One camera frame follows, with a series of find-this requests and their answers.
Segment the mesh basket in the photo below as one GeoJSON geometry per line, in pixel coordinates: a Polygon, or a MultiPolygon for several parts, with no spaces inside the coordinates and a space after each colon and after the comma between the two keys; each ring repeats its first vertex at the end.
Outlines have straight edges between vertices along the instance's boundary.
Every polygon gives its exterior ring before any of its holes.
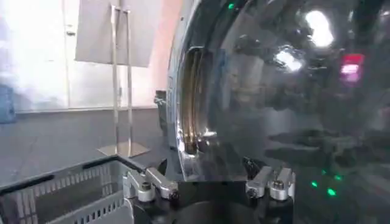
{"type": "Polygon", "coordinates": [[[134,164],[111,156],[2,187],[0,223],[127,223],[122,177],[134,164]]]}

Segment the green light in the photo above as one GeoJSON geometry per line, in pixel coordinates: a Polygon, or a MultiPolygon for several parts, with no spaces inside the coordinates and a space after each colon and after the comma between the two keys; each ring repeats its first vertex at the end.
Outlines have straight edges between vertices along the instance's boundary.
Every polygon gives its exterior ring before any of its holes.
{"type": "Polygon", "coordinates": [[[342,177],[339,176],[339,175],[335,175],[335,179],[336,179],[336,180],[342,180],[342,177]]]}
{"type": "Polygon", "coordinates": [[[336,191],[333,190],[332,188],[328,188],[328,195],[330,195],[330,196],[336,196],[336,191]]]}

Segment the metal stand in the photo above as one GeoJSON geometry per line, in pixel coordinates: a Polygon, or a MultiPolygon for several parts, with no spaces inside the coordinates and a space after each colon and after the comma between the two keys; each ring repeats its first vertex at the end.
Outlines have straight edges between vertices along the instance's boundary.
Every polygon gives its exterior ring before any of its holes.
{"type": "Polygon", "coordinates": [[[127,17],[127,111],[129,118],[129,150],[127,156],[132,154],[132,64],[131,64],[131,17],[130,10],[122,10],[114,5],[111,5],[111,31],[112,31],[112,74],[113,74],[113,109],[114,109],[114,125],[115,125],[115,154],[119,153],[119,105],[121,97],[119,94],[119,78],[117,73],[118,61],[116,58],[116,12],[125,13],[127,17]]]}

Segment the glass dome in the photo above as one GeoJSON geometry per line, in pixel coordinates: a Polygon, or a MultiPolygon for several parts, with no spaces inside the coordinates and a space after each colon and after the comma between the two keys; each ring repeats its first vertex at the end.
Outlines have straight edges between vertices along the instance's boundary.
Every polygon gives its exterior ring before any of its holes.
{"type": "Polygon", "coordinates": [[[389,19],[381,0],[201,1],[170,66],[185,179],[290,167],[306,223],[387,222],[389,19]]]}

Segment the metal bracket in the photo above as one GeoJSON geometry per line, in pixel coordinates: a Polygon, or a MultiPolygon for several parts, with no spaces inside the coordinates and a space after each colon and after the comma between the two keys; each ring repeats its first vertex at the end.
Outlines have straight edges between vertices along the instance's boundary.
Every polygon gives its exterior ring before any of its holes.
{"type": "Polygon", "coordinates": [[[272,167],[264,166],[253,180],[250,180],[245,184],[246,192],[250,194],[251,197],[261,198],[264,196],[264,190],[272,170],[272,167]]]}
{"type": "Polygon", "coordinates": [[[289,168],[282,168],[274,180],[269,182],[269,194],[271,198],[284,201],[289,196],[294,198],[295,174],[289,168]]]}
{"type": "Polygon", "coordinates": [[[264,166],[253,180],[246,183],[246,192],[250,197],[261,198],[268,187],[269,195],[274,200],[284,201],[289,196],[294,199],[295,179],[295,173],[289,168],[274,170],[264,166]]]}
{"type": "Polygon", "coordinates": [[[160,190],[161,197],[165,199],[172,199],[177,196],[179,189],[176,182],[169,181],[156,168],[150,167],[146,169],[146,178],[153,183],[155,187],[160,190]]]}
{"type": "Polygon", "coordinates": [[[124,177],[124,196],[138,197],[139,201],[148,202],[155,198],[155,188],[144,177],[142,177],[136,170],[130,169],[127,177],[124,177]]]}

